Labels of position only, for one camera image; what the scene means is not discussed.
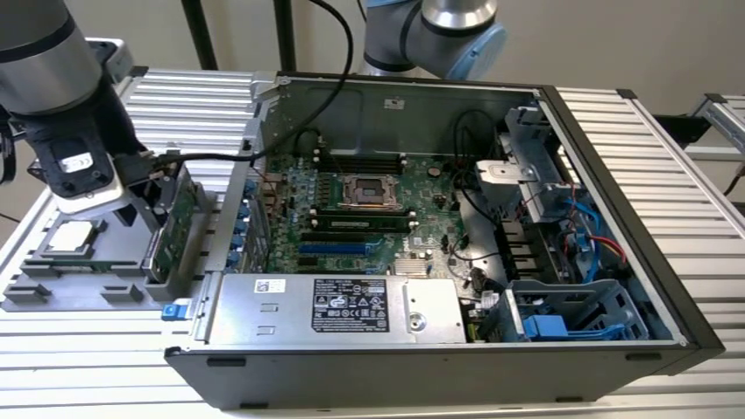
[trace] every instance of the power supply label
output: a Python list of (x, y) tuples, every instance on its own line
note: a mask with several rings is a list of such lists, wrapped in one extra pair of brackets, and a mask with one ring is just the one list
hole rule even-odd
[(316, 279), (314, 330), (319, 333), (386, 333), (386, 279)]

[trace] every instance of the black metal pole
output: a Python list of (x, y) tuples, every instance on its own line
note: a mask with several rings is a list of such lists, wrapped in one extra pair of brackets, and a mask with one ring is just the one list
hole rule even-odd
[(278, 25), (282, 70), (284, 72), (295, 72), (298, 70), (295, 61), (295, 27), (290, 0), (275, 0), (275, 21)]
[(191, 40), (198, 49), (199, 63), (203, 70), (218, 70), (218, 58), (212, 48), (212, 38), (207, 27), (206, 11), (202, 8), (202, 0), (182, 0), (184, 15), (187, 15)]

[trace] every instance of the cpu socket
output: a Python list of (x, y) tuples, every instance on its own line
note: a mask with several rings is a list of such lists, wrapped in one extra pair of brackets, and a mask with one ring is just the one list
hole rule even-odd
[(360, 210), (400, 210), (396, 199), (396, 185), (394, 176), (348, 175), (343, 176), (343, 202), (339, 206)]

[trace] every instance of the white wall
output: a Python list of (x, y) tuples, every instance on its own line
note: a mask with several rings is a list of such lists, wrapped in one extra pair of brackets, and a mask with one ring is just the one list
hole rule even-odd
[[(328, 0), (354, 29), (355, 0)], [(199, 69), (180, 0), (67, 0), (90, 37), (123, 38), (139, 64)], [(272, 0), (203, 0), (220, 66), (279, 69)], [(346, 41), (334, 18), (294, 0), (299, 69), (339, 72)], [(654, 112), (688, 111), (706, 92), (745, 93), (745, 0), (502, 0), (511, 39), (491, 81), (634, 89)], [(31, 161), (23, 151), (23, 167)], [(734, 166), (703, 164), (718, 185)], [(29, 177), (3, 190), (0, 211), (22, 216), (42, 190)], [(732, 195), (745, 200), (745, 185)], [(0, 220), (0, 241), (13, 225)]]

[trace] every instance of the robotic arm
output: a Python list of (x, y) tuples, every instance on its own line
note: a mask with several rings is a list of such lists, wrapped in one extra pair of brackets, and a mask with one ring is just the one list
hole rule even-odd
[(507, 40), (498, 0), (368, 0), (363, 74), (479, 79)]
[(0, 10), (6, 119), (26, 127), (61, 210), (118, 210), (130, 201), (112, 159), (146, 148), (102, 65), (63, 0), (0, 0)]

